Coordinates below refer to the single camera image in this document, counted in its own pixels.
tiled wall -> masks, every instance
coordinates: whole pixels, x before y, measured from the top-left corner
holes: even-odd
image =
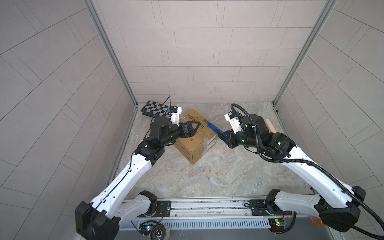
[[[139,102],[274,100],[325,1],[94,0]]]
[[[70,239],[132,108],[81,0],[0,1],[0,239]]]
[[[339,0],[277,104],[292,139],[384,218],[384,1]],[[362,212],[357,226],[383,234]],[[350,239],[366,237],[355,230]]]

marble floor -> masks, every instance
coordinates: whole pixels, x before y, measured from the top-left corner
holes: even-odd
[[[271,103],[238,103],[249,113],[271,120],[278,132],[281,126]],[[195,109],[219,129],[231,128],[224,119],[230,103],[178,103],[182,115]],[[149,129],[151,118],[138,111],[128,138],[118,173],[129,163],[131,153]],[[221,140],[195,164],[191,164],[174,146],[168,146],[156,164],[132,189],[129,198],[148,190],[158,197],[219,197],[267,195],[271,189],[296,194],[312,194],[310,186],[281,164],[269,163],[238,146],[230,149]]]

checkerboard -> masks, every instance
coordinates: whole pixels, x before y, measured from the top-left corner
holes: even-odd
[[[154,101],[148,101],[147,104],[141,109],[142,114],[153,117],[153,116],[165,116],[170,117],[169,112],[167,109],[169,108],[168,105],[157,103]]]

brown box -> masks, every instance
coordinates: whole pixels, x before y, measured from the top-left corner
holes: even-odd
[[[208,127],[208,121],[196,110],[192,109],[181,117],[181,121],[198,121],[200,127],[197,133],[190,138],[179,138],[175,147],[188,159],[191,164],[199,160],[215,143],[217,135]]]

black mounting plate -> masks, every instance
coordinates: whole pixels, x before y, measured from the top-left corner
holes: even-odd
[[[162,217],[169,217],[170,216],[170,204],[171,204],[171,201],[157,201],[156,208],[159,208],[161,210],[160,212],[163,213]],[[148,216],[141,214],[138,217],[148,217]],[[159,213],[157,211],[155,211],[155,214],[153,216],[150,216],[150,217],[160,217],[160,216],[159,216]]]
[[[277,214],[276,215],[271,215],[269,214],[265,209],[257,209],[257,207],[260,207],[260,208],[265,208],[264,206],[264,200],[263,199],[258,199],[258,200],[249,200],[249,204],[251,206],[256,206],[255,208],[251,208],[251,211],[252,211],[252,216],[282,216],[283,215],[283,212],[278,209],[277,210]],[[289,216],[289,215],[292,215],[292,212],[291,211],[285,211],[285,213]]]

